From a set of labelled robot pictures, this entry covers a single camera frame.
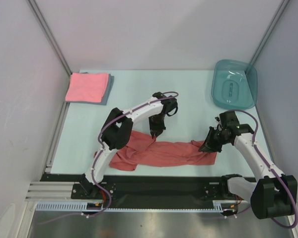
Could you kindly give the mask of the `red t shirt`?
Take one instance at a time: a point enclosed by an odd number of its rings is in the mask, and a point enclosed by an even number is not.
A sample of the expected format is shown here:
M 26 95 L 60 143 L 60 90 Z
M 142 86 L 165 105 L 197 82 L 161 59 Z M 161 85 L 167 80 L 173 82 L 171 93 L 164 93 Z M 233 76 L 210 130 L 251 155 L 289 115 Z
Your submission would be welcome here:
M 209 166 L 216 161 L 216 152 L 200 152 L 203 141 L 156 141 L 150 135 L 132 131 L 126 146 L 118 150 L 109 167 L 120 171 L 135 171 L 138 165 L 177 167 L 184 165 Z

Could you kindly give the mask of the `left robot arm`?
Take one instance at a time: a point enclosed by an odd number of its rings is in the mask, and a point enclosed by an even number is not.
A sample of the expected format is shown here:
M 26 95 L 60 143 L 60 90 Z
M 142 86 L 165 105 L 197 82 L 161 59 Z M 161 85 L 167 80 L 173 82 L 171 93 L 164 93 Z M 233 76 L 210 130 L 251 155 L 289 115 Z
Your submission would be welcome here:
M 153 139 L 166 130 L 164 118 L 171 117 L 171 112 L 177 113 L 178 95 L 175 91 L 156 92 L 138 106 L 127 110 L 111 110 L 97 137 L 100 147 L 90 168 L 79 179 L 82 193 L 86 197 L 95 198 L 99 194 L 105 170 L 117 151 L 128 144 L 134 125 L 148 119 L 149 132 Z

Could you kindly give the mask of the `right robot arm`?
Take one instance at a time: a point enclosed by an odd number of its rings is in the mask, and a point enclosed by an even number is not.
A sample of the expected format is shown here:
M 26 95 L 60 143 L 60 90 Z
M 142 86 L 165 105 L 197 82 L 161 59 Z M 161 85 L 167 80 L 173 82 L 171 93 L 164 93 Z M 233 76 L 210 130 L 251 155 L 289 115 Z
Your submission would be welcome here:
M 237 195 L 246 200 L 258 219 L 293 215 L 297 221 L 297 180 L 285 175 L 261 150 L 256 140 L 259 123 L 255 128 L 241 124 L 234 110 L 219 114 L 216 120 L 218 126 L 209 128 L 199 151 L 220 153 L 224 145 L 231 144 L 244 157 L 256 179 L 256 183 L 251 183 L 240 175 L 225 176 L 226 182 L 219 186 L 220 195 L 225 199 Z

